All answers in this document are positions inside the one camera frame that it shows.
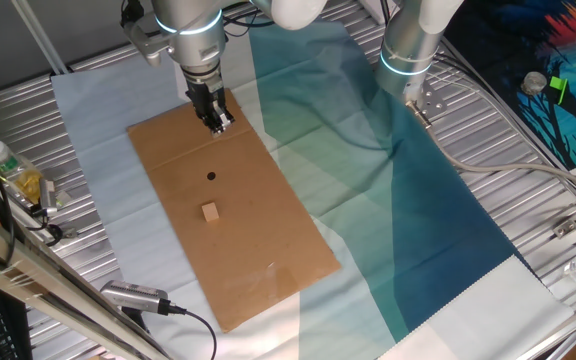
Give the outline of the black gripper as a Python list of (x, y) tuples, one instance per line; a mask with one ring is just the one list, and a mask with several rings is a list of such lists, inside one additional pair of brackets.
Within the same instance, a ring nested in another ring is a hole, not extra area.
[(227, 109), (223, 85), (211, 89), (206, 83), (186, 80), (186, 95), (191, 100), (197, 116), (213, 136), (224, 132), (223, 125), (231, 125), (234, 117)]

